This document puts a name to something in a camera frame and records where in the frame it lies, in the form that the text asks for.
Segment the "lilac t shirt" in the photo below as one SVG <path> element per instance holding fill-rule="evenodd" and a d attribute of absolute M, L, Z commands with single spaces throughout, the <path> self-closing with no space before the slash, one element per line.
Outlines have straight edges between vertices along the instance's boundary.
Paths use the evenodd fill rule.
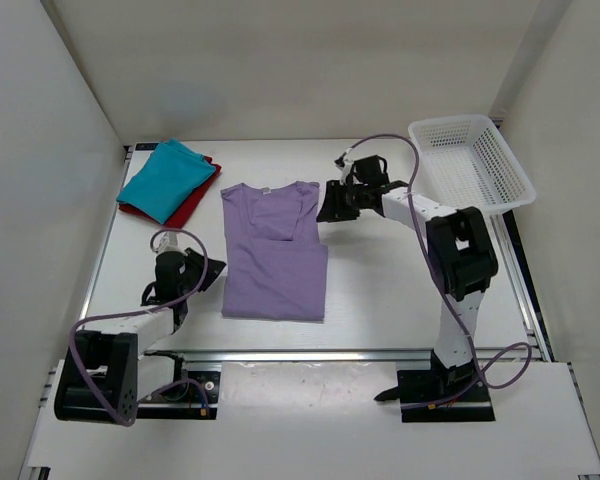
<path fill-rule="evenodd" d="M 320 322 L 328 248 L 316 221 L 319 184 L 221 191 L 227 255 L 222 315 Z"/>

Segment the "red t shirt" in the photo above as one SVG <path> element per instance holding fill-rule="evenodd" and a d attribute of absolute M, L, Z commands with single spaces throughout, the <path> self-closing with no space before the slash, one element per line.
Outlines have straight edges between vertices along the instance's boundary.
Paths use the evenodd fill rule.
<path fill-rule="evenodd" d="M 118 209 L 124 213 L 145 219 L 154 224 L 159 224 L 168 228 L 182 228 L 185 226 L 189 218 L 193 215 L 194 211 L 202 201 L 205 194 L 215 183 L 220 175 L 222 167 L 216 164 L 213 159 L 209 156 L 204 156 L 204 160 L 210 164 L 214 169 L 214 173 L 199 187 L 193 190 L 189 196 L 179 205 L 179 207 L 170 215 L 170 217 L 164 222 L 158 222 L 146 213 L 142 212 L 138 208 L 125 203 L 119 203 Z"/>

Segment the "teal t shirt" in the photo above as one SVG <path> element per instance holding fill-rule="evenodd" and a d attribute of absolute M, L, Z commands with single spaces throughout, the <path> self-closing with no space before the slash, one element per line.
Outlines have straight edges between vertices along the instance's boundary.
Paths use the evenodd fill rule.
<path fill-rule="evenodd" d="M 175 139 L 160 142 L 140 171 L 123 187 L 116 201 L 165 225 L 189 195 L 215 171 L 202 154 L 181 142 Z"/>

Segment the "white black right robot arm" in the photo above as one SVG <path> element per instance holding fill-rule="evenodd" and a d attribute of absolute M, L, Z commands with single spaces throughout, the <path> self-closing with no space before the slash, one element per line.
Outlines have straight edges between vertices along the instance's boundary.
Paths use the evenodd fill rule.
<path fill-rule="evenodd" d="M 402 370 L 392 394 L 410 408 L 428 408 L 466 392 L 477 376 L 473 337 L 484 294 L 498 271 L 498 262 L 482 213 L 456 209 L 412 192 L 409 183 L 392 181 L 387 162 L 374 155 L 335 162 L 338 180 L 326 184 L 319 222 L 352 221 L 361 211 L 411 228 L 422 241 L 424 259 L 441 295 L 440 328 L 426 370 Z"/>

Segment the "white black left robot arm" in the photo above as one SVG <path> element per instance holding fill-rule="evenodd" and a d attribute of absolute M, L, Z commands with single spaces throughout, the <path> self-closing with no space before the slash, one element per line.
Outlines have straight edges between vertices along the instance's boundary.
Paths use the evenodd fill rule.
<path fill-rule="evenodd" d="M 129 426 L 141 402 L 159 397 L 174 402 L 193 389 L 205 416 L 204 383 L 185 371 L 182 355 L 154 345 L 183 326 L 188 296 L 207 290 L 225 268 L 225 262 L 191 248 L 157 254 L 140 315 L 107 318 L 102 327 L 70 335 L 54 400 L 56 418 Z"/>

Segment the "blue label sticker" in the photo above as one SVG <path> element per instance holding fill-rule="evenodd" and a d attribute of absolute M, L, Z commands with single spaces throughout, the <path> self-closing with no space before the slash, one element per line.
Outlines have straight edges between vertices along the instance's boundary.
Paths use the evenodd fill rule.
<path fill-rule="evenodd" d="M 158 142 L 137 143 L 134 147 L 134 150 L 135 151 L 154 151 L 158 145 L 159 145 Z"/>

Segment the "white plastic basket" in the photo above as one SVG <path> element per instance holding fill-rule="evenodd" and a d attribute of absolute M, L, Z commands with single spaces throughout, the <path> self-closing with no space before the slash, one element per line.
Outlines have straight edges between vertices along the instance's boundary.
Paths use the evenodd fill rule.
<path fill-rule="evenodd" d="M 442 204 L 504 214 L 536 200 L 524 169 L 493 121 L 480 114 L 413 122 L 409 136 Z"/>

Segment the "aluminium table rail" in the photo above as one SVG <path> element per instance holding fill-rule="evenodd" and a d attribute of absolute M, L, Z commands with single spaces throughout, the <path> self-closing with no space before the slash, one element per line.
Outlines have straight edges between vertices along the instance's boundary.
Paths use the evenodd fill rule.
<path fill-rule="evenodd" d="M 429 349 L 186 350 L 190 362 L 402 362 L 428 361 Z"/>

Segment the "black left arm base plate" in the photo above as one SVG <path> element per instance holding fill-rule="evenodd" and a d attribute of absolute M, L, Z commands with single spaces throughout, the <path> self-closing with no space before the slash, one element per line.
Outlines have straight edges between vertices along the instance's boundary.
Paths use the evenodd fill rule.
<path fill-rule="evenodd" d="M 181 385 L 140 403 L 140 420 L 215 420 L 217 417 L 222 366 L 220 363 L 186 362 L 183 371 L 206 394 L 202 404 L 200 389 L 193 384 Z"/>

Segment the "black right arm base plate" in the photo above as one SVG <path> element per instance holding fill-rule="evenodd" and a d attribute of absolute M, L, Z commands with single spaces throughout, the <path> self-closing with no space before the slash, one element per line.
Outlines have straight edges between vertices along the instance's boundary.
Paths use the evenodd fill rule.
<path fill-rule="evenodd" d="M 496 415 L 488 388 L 475 377 L 448 385 L 440 370 L 398 369 L 397 385 L 374 397 L 398 402 L 403 423 L 493 422 Z"/>

